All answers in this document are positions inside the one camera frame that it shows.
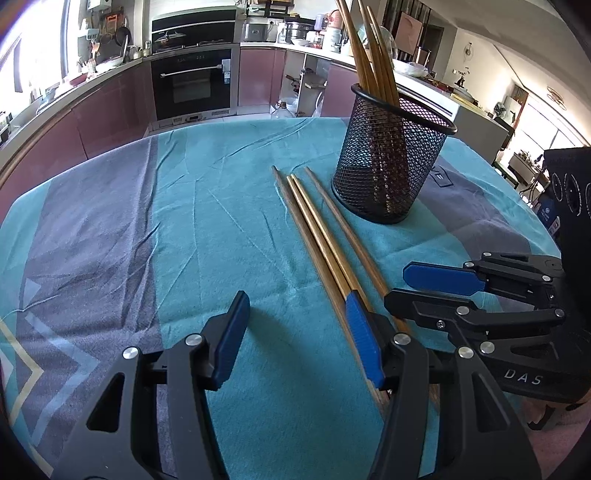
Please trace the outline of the bamboo chopstick on table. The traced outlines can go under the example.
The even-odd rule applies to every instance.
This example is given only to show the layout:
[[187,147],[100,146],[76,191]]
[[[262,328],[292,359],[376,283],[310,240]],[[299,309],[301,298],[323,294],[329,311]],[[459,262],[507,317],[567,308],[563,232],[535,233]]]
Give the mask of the bamboo chopstick on table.
[[370,281],[372,281],[375,289],[377,290],[377,293],[379,293],[379,295],[384,298],[389,293],[390,289],[388,288],[387,282],[380,272],[380,269],[378,268],[372,255],[370,255],[368,250],[365,248],[358,235],[356,235],[356,232],[353,231],[353,228],[351,225],[349,225],[349,222],[346,221],[345,216],[342,215],[342,212],[339,210],[337,204],[335,204],[335,201],[332,200],[331,196],[329,196],[329,192],[325,190],[324,186],[322,186],[322,183],[320,180],[318,180],[317,175],[312,172],[310,167],[305,167],[304,172],[308,175],[308,177],[310,177],[315,189],[317,189],[318,193],[321,194],[322,199],[325,200],[325,204],[328,205],[329,210],[331,210],[332,215],[335,217],[335,220],[339,223],[339,226],[341,226],[342,232],[344,232],[346,238],[349,240],[349,244],[351,244],[353,251],[355,251],[356,256],[358,256],[360,262],[363,265],[363,268],[365,268],[368,276],[370,277]]
[[[322,221],[324,222],[325,226],[328,227],[328,225],[327,225],[327,223],[325,223],[324,219],[322,219]],[[363,291],[363,287],[361,286],[358,278],[356,278],[356,274],[355,274],[355,272],[353,272],[353,268],[352,268],[351,264],[349,264],[349,261],[346,258],[345,253],[342,251],[341,247],[339,247],[339,243],[337,242],[337,240],[335,240],[335,236],[332,234],[331,230],[329,230],[329,227],[328,227],[328,231],[329,231],[329,238],[331,240],[335,241],[334,249],[338,251],[339,261],[342,261],[342,267],[344,267],[344,269],[346,271],[346,275],[348,275],[348,277],[349,277],[349,284],[351,284],[352,291],[353,290],[358,291],[365,306],[370,307],[369,299],[367,298],[365,291]]]
[[346,299],[352,288],[351,284],[349,284],[349,277],[346,275],[344,267],[342,267],[342,261],[339,261],[338,251],[334,249],[335,241],[329,238],[328,227],[325,226],[320,214],[315,210],[315,206],[312,204],[311,199],[308,198],[308,194],[304,192],[301,182],[294,175],[288,175],[287,183],[294,194],[298,207],[301,209],[304,220],[308,224],[308,229],[310,229],[311,235],[314,237],[318,249],[320,249],[322,258],[327,263],[339,293],[342,298]]

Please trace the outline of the teal grey tablecloth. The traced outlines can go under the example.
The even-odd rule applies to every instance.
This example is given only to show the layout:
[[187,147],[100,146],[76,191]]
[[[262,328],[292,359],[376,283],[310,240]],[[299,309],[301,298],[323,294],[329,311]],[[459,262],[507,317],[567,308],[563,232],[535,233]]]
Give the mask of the teal grey tablecloth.
[[235,479],[363,479],[379,410],[273,178],[329,185],[346,120],[213,122],[125,145],[17,199],[1,224],[9,420],[51,473],[129,346],[168,348],[252,305],[232,374],[208,397]]

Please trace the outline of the black mesh utensil cup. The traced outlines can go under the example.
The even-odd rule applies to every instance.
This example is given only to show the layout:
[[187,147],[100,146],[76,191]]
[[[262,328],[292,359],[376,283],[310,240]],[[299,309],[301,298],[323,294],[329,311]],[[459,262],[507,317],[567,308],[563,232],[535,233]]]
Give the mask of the black mesh utensil cup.
[[400,105],[380,100],[355,84],[352,114],[332,193],[367,221],[396,224],[410,212],[448,137],[457,126],[406,93]]

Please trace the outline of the pink lower cabinets right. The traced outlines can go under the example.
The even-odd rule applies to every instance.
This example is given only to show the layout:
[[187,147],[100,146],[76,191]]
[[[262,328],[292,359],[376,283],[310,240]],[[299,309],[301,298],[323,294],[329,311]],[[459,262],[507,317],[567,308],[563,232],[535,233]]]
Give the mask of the pink lower cabinets right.
[[238,115],[271,113],[280,102],[300,117],[346,118],[358,82],[351,56],[287,44],[243,42],[238,66]]

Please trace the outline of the pink cabinets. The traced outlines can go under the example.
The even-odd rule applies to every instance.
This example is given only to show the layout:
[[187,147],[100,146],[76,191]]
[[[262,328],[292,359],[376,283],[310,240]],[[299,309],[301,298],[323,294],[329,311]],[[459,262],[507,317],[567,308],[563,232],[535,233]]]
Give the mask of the pink cabinets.
[[358,82],[351,56],[287,44],[243,42],[238,66],[238,115],[271,113],[280,102],[300,117],[346,118]]
[[134,60],[69,90],[1,148],[1,215],[46,180],[142,138],[155,120],[148,60]]

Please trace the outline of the pink lower cabinets left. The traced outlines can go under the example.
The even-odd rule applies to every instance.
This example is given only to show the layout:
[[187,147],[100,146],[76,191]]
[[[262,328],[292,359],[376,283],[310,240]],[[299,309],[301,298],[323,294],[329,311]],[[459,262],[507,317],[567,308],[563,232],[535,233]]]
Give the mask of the pink lower cabinets left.
[[142,138],[155,120],[148,60],[134,60],[69,90],[1,148],[1,215],[46,180]]

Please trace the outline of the black built-in oven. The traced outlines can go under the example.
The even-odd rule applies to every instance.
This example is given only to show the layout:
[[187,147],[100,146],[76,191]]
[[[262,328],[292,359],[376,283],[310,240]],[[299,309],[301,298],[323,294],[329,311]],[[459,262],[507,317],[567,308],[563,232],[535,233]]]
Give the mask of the black built-in oven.
[[239,47],[195,47],[150,61],[156,119],[221,115],[238,107]]

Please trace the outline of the pink thermos jug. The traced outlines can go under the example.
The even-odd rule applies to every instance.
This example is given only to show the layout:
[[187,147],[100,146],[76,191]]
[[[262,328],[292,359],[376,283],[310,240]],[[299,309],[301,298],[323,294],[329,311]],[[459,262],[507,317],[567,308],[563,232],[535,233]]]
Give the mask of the pink thermos jug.
[[342,29],[342,26],[344,25],[344,20],[342,20],[342,13],[341,13],[341,11],[339,11],[339,9],[335,9],[334,11],[329,13],[327,19],[328,19],[328,24],[327,24],[328,28],[335,28],[335,29],[339,29],[339,30]]

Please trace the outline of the steel pot on counter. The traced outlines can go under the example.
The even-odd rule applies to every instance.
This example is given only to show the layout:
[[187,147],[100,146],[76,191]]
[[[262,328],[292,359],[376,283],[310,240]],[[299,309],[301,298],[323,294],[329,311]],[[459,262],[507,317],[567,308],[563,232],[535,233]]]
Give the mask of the steel pot on counter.
[[314,30],[314,24],[303,20],[286,21],[286,42],[307,39],[308,32]]

